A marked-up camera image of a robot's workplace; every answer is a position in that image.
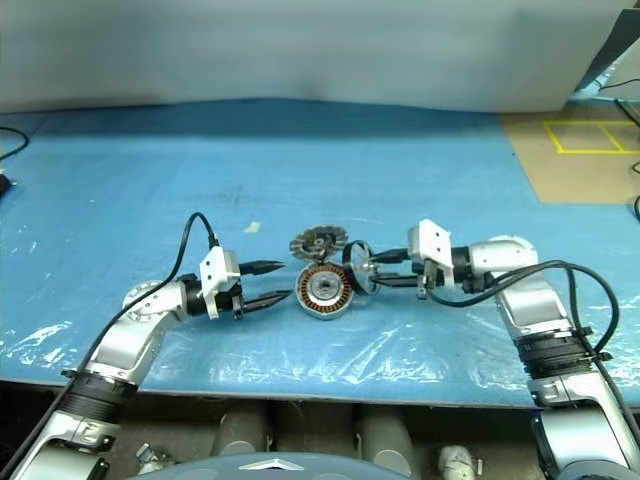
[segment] blue table surface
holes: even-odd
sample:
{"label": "blue table surface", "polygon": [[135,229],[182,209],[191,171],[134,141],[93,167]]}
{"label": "blue table surface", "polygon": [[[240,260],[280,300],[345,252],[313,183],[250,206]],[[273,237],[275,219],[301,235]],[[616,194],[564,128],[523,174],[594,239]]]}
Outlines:
{"label": "blue table surface", "polygon": [[[17,182],[0,200],[4,379],[64,381],[60,370],[80,361],[127,290],[168,273],[194,210],[241,261],[287,262],[246,278],[249,297],[293,287],[304,264],[288,244],[305,228],[339,224],[382,250],[406,245],[407,229],[430,218],[456,245],[513,233],[541,260],[600,272],[622,306],[609,368],[640,404],[637,221],[625,206],[541,204],[495,115],[260,100],[0,123],[32,136],[2,164]],[[251,222],[257,233],[244,232]],[[199,232],[184,272],[197,271],[205,253]],[[551,277],[566,298],[564,278]],[[601,333],[606,298],[588,280],[579,287],[583,321]],[[385,290],[330,322],[305,315],[295,297],[239,322],[189,319],[167,334],[143,387],[529,406],[526,380],[492,302],[447,309]]]}

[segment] electric motor part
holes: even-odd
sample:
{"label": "electric motor part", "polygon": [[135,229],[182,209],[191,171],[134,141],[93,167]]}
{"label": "electric motor part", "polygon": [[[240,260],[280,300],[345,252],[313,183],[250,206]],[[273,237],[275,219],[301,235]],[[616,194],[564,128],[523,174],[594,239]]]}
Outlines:
{"label": "electric motor part", "polygon": [[342,268],[356,293],[375,295],[380,291],[380,285],[372,281],[372,277],[379,274],[372,256],[373,249],[362,240],[350,242],[342,250]]}
{"label": "electric motor part", "polygon": [[338,265],[313,264],[298,275],[296,295],[306,312],[329,320],[347,309],[353,299],[353,288]]}
{"label": "electric motor part", "polygon": [[342,227],[318,225],[296,235],[289,243],[289,251],[300,260],[322,263],[342,250],[348,239]]}

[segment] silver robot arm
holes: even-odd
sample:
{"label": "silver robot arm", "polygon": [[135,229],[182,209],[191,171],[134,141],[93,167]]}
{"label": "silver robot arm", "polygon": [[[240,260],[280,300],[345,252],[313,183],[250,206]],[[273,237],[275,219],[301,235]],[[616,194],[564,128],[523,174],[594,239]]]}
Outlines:
{"label": "silver robot arm", "polygon": [[[157,357],[165,333],[187,316],[218,318],[231,310],[236,317],[269,307],[289,291],[257,299],[242,297],[240,276],[259,275],[282,267],[279,262],[239,265],[235,254],[213,246],[193,274],[173,281],[134,304],[103,335],[86,367],[72,372],[70,388],[41,429],[11,480],[98,480],[109,465],[100,452],[109,450],[119,431],[127,401],[137,391]],[[146,282],[127,293],[130,305],[159,282]]]}
{"label": "silver robot arm", "polygon": [[[514,236],[452,248],[449,232],[423,220],[409,230],[406,250],[372,257],[379,263],[404,260],[412,261],[416,275],[379,275],[375,281],[393,287],[417,285],[418,297],[433,298],[439,286],[483,292],[501,275],[536,265],[538,255],[528,241]],[[530,376],[531,397],[542,408],[532,426],[545,475],[562,480],[595,474],[640,479],[640,447],[585,349],[581,336],[589,332],[576,328],[543,273],[501,290],[495,299]]]}

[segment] copper coil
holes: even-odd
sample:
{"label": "copper coil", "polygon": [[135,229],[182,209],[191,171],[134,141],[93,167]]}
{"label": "copper coil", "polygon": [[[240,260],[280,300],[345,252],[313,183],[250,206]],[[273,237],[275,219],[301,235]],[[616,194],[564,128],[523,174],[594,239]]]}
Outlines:
{"label": "copper coil", "polygon": [[[340,277],[340,281],[342,282],[342,292],[340,297],[338,297],[338,299],[331,305],[319,305],[309,295],[309,282],[311,281],[311,278],[319,272],[335,273]],[[349,302],[352,295],[352,288],[344,270],[332,264],[316,265],[308,268],[300,278],[299,289],[300,298],[304,304],[319,313],[332,313],[340,310]]]}

